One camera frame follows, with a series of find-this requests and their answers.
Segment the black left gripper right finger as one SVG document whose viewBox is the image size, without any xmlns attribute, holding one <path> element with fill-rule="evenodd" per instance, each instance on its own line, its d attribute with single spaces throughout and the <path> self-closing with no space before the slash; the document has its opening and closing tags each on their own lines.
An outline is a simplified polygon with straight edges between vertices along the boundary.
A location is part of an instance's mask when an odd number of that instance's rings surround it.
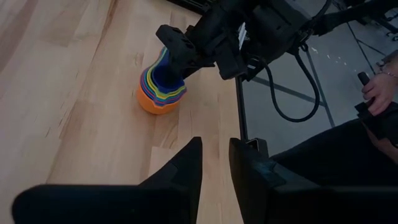
<svg viewBox="0 0 398 224">
<path fill-rule="evenodd" d="M 321 186 L 237 138 L 229 165 L 244 223 L 397 223 L 397 187 Z"/>
</svg>

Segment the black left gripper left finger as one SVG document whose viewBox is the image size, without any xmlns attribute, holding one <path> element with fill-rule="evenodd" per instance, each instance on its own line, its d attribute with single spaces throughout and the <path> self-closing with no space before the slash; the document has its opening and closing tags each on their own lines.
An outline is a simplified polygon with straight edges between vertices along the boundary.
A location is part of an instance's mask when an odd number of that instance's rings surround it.
<svg viewBox="0 0 398 224">
<path fill-rule="evenodd" d="M 203 145 L 192 138 L 138 185 L 42 184 L 12 203 L 15 223 L 195 223 Z"/>
</svg>

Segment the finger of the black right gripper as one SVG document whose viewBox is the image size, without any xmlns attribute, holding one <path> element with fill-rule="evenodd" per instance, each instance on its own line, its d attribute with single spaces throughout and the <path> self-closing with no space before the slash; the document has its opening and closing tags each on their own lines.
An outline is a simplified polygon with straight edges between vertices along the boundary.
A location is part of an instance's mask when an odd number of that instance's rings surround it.
<svg viewBox="0 0 398 224">
<path fill-rule="evenodd" d="M 161 25 L 156 36 L 169 52 L 166 65 L 169 78 L 187 78 L 201 68 L 215 67 L 212 57 L 202 57 L 179 28 Z"/>
</svg>

